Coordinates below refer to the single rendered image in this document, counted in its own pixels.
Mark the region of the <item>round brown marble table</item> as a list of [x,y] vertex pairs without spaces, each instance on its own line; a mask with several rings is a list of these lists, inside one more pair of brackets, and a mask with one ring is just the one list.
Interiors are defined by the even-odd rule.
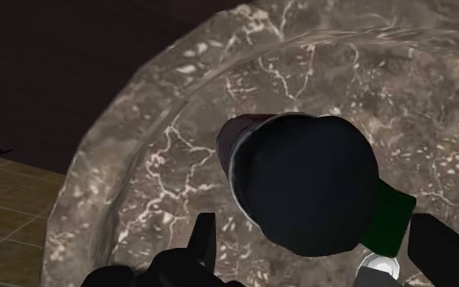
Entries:
[[368,250],[301,258],[238,210],[215,156],[242,113],[338,115],[380,175],[459,233],[459,0],[256,0],[143,65],[82,139],[51,212],[40,287],[142,270],[217,215],[216,274],[247,287],[351,287]]

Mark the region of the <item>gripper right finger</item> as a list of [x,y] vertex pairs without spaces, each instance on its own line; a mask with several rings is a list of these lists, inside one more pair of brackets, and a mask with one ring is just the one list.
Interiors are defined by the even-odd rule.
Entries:
[[[434,287],[459,287],[459,234],[433,215],[412,216],[407,253]],[[406,287],[399,272],[396,258],[370,254],[359,265],[354,287]]]

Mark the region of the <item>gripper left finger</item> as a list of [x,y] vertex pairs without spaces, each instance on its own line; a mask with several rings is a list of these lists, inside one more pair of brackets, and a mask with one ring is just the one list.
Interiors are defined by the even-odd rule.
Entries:
[[214,274],[216,252],[215,214],[200,213],[187,247],[161,251],[141,272],[124,265],[99,267],[81,287],[245,287]]

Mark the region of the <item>dark green block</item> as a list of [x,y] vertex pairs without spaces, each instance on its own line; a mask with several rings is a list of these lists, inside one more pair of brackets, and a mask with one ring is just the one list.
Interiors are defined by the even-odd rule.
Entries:
[[381,179],[377,194],[372,221],[360,243],[375,254],[394,258],[399,253],[417,199]]

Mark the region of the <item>black round-ended cylinder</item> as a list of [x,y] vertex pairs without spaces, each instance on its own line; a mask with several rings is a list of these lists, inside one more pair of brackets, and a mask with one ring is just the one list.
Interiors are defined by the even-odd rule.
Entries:
[[354,249],[377,205],[377,160],[337,116],[243,114],[216,138],[217,156],[245,217],[272,243],[319,257]]

